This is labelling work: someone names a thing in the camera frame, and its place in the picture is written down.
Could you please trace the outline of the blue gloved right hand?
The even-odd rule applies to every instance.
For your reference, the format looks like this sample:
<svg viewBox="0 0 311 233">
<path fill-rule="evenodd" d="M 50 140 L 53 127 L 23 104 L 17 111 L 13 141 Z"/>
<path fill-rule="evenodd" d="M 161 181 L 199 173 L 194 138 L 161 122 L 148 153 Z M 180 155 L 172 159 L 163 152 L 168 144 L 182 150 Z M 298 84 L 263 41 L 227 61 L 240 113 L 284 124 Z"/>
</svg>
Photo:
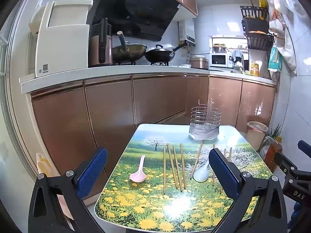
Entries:
<svg viewBox="0 0 311 233">
<path fill-rule="evenodd" d="M 307 211 L 307 207 L 303 206 L 301 203 L 295 203 L 294 211 L 290 217 L 289 223 L 287 224 L 287 229 L 289 231 L 293 231 L 295 228 L 299 227 L 301 221 L 304 221 Z"/>
</svg>

